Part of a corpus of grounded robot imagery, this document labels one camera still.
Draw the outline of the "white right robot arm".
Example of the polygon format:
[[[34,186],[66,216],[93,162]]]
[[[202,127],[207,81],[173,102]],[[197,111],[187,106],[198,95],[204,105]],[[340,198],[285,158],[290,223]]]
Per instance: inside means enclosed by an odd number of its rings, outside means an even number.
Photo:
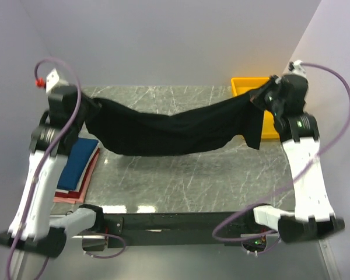
[[[316,118],[304,111],[307,79],[286,74],[265,96],[268,111],[290,165],[295,208],[283,211],[260,205],[244,219],[245,228],[257,233],[265,226],[277,231],[285,243],[325,239],[345,229],[343,218],[331,206],[320,163],[320,133]]]

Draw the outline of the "black t shirt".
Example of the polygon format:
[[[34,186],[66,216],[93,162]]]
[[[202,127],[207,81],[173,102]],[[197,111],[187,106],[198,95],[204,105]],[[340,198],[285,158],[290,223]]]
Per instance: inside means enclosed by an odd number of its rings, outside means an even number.
[[[124,156],[180,156],[214,151],[236,135],[259,149],[268,81],[257,89],[175,115],[143,113],[110,99],[93,98],[88,132],[111,152]]]

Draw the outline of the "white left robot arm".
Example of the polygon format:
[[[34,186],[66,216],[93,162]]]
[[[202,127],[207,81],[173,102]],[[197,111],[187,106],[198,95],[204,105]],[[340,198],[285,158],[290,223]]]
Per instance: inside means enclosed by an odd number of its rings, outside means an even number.
[[[57,258],[69,238],[88,230],[104,230],[103,210],[83,204],[75,212],[50,219],[54,194],[72,147],[86,120],[79,86],[59,86],[48,94],[48,116],[32,132],[29,172],[9,229],[0,232],[0,246]]]

